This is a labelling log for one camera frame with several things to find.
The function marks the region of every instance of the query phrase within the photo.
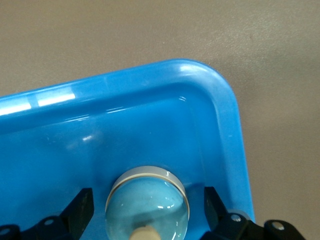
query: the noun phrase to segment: white rim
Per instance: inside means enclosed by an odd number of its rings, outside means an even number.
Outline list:
[[[136,168],[133,168],[129,171],[126,171],[124,174],[122,174],[113,184],[111,192],[106,200],[105,203],[105,209],[107,209],[107,206],[109,204],[109,200],[114,194],[114,192],[119,188],[123,183],[136,179],[136,178],[141,178],[141,177],[154,177],[158,179],[163,179],[165,181],[168,181],[171,183],[173,186],[175,186],[179,192],[182,194],[185,205],[187,207],[188,211],[188,219],[190,217],[190,207],[189,207],[189,202],[187,199],[186,195],[186,190],[184,185],[181,183],[181,181],[173,175],[171,172],[157,166],[139,166]]]

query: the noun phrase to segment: beige knob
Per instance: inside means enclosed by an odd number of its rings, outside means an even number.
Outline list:
[[[129,240],[161,240],[161,237],[152,226],[143,226],[134,230]]]

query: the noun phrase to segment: beige table surface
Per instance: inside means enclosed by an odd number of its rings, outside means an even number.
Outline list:
[[[319,0],[0,1],[0,96],[172,58],[232,86],[257,223],[319,239]]]

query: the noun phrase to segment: brown surface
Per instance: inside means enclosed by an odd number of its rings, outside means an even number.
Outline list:
[[[233,87],[257,222],[319,239],[320,1],[0,1],[0,96],[171,58]]]

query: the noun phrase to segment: blue tray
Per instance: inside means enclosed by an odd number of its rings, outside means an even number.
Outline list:
[[[0,98],[0,225],[25,230],[91,187],[82,239],[107,239],[112,184],[144,165],[184,184],[186,240],[209,229],[204,186],[254,220],[237,101],[206,65],[168,60]]]

